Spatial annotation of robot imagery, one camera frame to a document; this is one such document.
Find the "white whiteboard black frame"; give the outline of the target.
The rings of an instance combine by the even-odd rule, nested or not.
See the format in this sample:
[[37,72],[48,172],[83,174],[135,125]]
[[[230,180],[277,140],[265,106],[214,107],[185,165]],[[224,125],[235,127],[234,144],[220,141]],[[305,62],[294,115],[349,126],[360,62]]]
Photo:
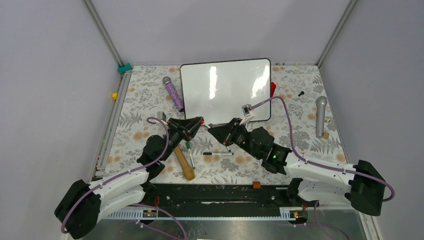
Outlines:
[[271,97],[268,58],[190,63],[180,66],[184,115],[203,117],[207,124],[244,118],[245,105]]

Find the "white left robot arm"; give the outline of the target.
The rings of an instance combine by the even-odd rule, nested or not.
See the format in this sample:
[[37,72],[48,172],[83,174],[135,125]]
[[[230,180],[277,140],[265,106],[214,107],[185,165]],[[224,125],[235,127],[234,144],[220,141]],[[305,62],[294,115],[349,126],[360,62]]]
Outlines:
[[80,179],[71,185],[54,211],[61,222],[62,233],[80,239],[100,220],[126,206],[159,205],[159,192],[151,180],[164,170],[163,161],[179,143],[190,141],[196,135],[204,119],[201,116],[170,118],[164,122],[148,117],[147,122],[161,124],[165,134],[150,136],[141,156],[128,169],[89,183]]

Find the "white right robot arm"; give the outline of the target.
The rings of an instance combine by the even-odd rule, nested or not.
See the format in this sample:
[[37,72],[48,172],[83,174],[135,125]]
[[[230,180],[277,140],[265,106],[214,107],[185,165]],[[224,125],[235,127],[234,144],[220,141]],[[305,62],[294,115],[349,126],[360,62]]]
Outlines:
[[368,161],[338,164],[307,159],[293,149],[280,146],[263,128],[248,131],[240,118],[207,130],[220,144],[233,144],[261,161],[272,174],[292,178],[287,201],[293,206],[305,202],[347,204],[370,216],[380,216],[384,201],[385,180]]

